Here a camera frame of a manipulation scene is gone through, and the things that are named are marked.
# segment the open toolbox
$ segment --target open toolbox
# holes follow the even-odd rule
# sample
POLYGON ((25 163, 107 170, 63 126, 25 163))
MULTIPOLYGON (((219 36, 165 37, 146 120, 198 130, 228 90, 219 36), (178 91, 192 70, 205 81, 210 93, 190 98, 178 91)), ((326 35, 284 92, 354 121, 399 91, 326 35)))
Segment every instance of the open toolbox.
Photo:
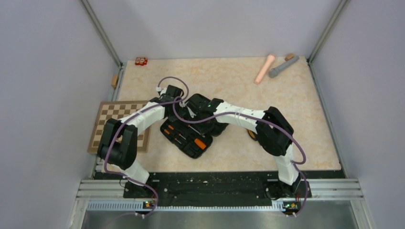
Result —
POLYGON ((162 134, 191 158, 199 158, 213 142, 211 135, 202 135, 190 124, 166 120, 160 126, 162 134))

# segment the wooden chessboard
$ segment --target wooden chessboard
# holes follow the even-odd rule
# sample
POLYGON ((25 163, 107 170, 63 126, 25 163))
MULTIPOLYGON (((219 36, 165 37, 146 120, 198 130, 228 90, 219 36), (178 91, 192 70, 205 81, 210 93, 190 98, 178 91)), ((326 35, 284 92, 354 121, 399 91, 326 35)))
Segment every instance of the wooden chessboard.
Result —
MULTIPOLYGON (((104 124, 108 119, 120 119, 126 117, 141 109, 147 103, 148 101, 101 102, 87 151, 89 153, 97 152, 98 145, 100 144, 101 140, 101 135, 103 134, 104 124)), ((137 153, 146 153, 148 149, 149 133, 150 127, 138 136, 137 153)))

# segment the white wall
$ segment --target white wall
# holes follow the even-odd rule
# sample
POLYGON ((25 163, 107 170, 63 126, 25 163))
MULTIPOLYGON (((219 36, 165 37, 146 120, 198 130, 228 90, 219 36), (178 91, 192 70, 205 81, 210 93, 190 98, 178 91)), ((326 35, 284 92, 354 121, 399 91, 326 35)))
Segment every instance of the white wall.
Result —
POLYGON ((78 0, 0 1, 0 228, 66 228, 115 70, 78 0))
POLYGON ((347 172, 377 228, 403 228, 405 2, 351 1, 315 60, 347 172))
POLYGON ((339 0, 90 0, 119 57, 309 57, 339 0))

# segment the marble tabletop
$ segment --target marble tabletop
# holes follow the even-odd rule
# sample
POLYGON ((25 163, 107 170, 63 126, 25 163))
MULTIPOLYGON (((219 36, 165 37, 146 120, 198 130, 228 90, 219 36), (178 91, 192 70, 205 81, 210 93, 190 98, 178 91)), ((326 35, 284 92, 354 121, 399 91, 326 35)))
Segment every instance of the marble tabletop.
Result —
MULTIPOLYGON (((276 78, 265 76, 253 83, 265 57, 148 60, 137 66, 128 61, 119 94, 120 101, 149 100, 158 94, 157 83, 164 76, 183 79, 190 95, 220 98, 236 106, 266 110, 274 106, 294 128, 293 136, 307 155, 303 170, 340 169, 333 141, 313 84, 305 57, 276 78)), ((284 62, 277 57, 270 68, 284 62)), ((169 79, 162 83, 185 89, 181 83, 169 79)), ((210 172, 277 170, 273 157, 254 142, 246 130, 229 125, 211 147, 198 159, 192 159, 170 143, 159 131, 163 121, 151 126, 147 153, 139 153, 137 160, 149 172, 210 172)), ((296 161, 302 156, 294 147, 296 161)))

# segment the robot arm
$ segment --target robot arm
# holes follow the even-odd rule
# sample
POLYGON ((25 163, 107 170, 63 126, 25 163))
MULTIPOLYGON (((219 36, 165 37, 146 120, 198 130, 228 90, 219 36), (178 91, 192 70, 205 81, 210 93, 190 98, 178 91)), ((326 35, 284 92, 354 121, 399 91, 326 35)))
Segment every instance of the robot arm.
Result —
MULTIPOLYGON (((114 143, 108 162, 113 164, 121 173, 126 174, 128 177, 145 183, 149 177, 149 173, 136 160, 137 136, 154 122, 166 117, 169 117, 169 119, 174 117, 172 104, 158 105, 149 110, 148 108, 153 105, 173 101, 176 96, 181 96, 182 94, 183 91, 181 89, 169 85, 161 91, 159 98, 152 99, 141 110, 120 120, 108 120, 98 148, 98 156, 105 159, 112 138, 122 122, 136 115, 136 117, 129 121, 121 130, 121 133, 119 133, 118 136, 122 136, 121 143, 114 143)), ((184 108, 180 108, 179 104, 176 104, 178 107, 176 110, 182 110, 183 114, 193 113, 193 115, 199 114, 200 116, 202 114, 204 116, 212 116, 224 112, 236 113, 217 116, 215 120, 220 124, 234 124, 253 131, 257 135, 259 144, 275 157, 279 180, 289 186, 299 180, 298 171, 291 163, 291 160, 293 160, 291 140, 283 133, 267 124, 243 116, 248 115, 258 119, 268 120, 282 127, 292 135, 294 131, 280 111, 274 107, 270 107, 266 111, 249 110, 231 105, 220 99, 213 99, 209 103, 195 106, 193 104, 201 104, 200 102, 193 103, 193 99, 196 101, 195 98, 195 96, 192 96, 188 100, 190 102, 186 103, 187 107, 184 108)))

